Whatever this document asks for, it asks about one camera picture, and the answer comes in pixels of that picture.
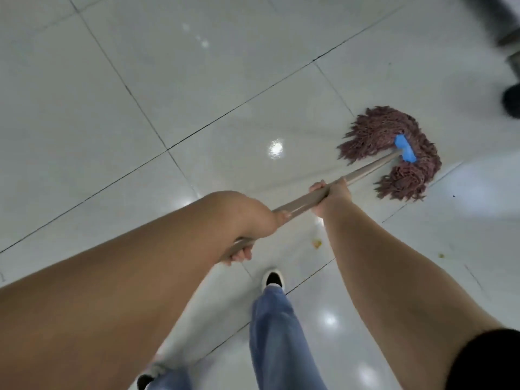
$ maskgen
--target black and white shoe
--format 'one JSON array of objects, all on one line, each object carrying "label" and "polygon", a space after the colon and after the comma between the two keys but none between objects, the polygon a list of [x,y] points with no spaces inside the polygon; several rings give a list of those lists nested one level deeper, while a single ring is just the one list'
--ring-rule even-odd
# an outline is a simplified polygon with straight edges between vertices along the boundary
[{"label": "black and white shoe", "polygon": [[281,287],[283,292],[285,292],[285,281],[282,273],[276,268],[270,269],[265,273],[262,279],[262,291],[269,285]]},{"label": "black and white shoe", "polygon": [[146,371],[137,378],[137,390],[145,390],[155,379],[164,375],[168,369],[158,363],[151,364]]}]

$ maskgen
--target dark blurred object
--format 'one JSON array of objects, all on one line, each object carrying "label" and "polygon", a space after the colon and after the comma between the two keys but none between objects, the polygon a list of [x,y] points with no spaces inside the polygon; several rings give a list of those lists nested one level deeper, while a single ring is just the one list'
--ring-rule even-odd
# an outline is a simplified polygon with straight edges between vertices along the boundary
[{"label": "dark blurred object", "polygon": [[[516,77],[520,79],[520,52],[512,54],[507,61]],[[504,91],[502,106],[511,117],[520,119],[520,84],[515,84]]]},{"label": "dark blurred object", "polygon": [[482,19],[498,46],[520,40],[519,0],[465,0]]}]

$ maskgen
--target person's right arm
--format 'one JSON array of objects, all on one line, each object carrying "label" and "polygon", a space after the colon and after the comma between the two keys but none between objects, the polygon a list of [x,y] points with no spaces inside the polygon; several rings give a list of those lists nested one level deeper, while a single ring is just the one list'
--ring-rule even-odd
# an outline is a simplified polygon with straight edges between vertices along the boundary
[{"label": "person's right arm", "polygon": [[344,180],[314,212],[361,319],[404,389],[444,388],[464,345],[503,327],[443,269],[356,206]]}]

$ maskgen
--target mop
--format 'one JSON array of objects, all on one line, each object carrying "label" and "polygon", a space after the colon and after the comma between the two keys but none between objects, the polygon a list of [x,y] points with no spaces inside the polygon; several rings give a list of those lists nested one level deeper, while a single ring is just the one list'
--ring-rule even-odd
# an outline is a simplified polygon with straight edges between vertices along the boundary
[{"label": "mop", "polygon": [[[417,121],[410,115],[389,106],[367,109],[366,115],[357,117],[352,131],[347,133],[345,138],[352,139],[338,147],[340,158],[346,158],[351,163],[375,155],[381,150],[394,149],[390,154],[343,176],[347,185],[364,178],[394,158],[401,157],[399,164],[393,167],[390,175],[384,176],[378,182],[379,186],[376,190],[380,198],[390,195],[399,200],[422,199],[426,184],[433,179],[441,166],[435,145],[426,139]],[[291,214],[289,220],[292,220],[319,204],[328,195],[333,183],[335,182],[311,191],[274,211],[288,211]],[[253,243],[254,240],[251,238],[238,238],[233,246],[226,250],[222,260]]]}]

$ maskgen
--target reddish-brown mop yarn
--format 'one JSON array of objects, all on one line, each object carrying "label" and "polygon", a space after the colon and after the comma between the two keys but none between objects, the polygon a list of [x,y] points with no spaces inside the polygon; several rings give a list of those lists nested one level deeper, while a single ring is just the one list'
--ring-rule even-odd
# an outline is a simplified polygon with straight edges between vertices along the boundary
[{"label": "reddish-brown mop yarn", "polygon": [[398,200],[422,199],[426,185],[433,180],[442,163],[435,145],[421,132],[417,121],[406,113],[389,106],[367,108],[365,115],[358,115],[352,131],[345,135],[345,138],[352,139],[338,146],[339,158],[354,163],[381,150],[393,148],[398,134],[405,135],[417,161],[408,163],[401,159],[390,175],[383,176],[376,183],[379,186],[375,190],[379,198],[390,195]]}]

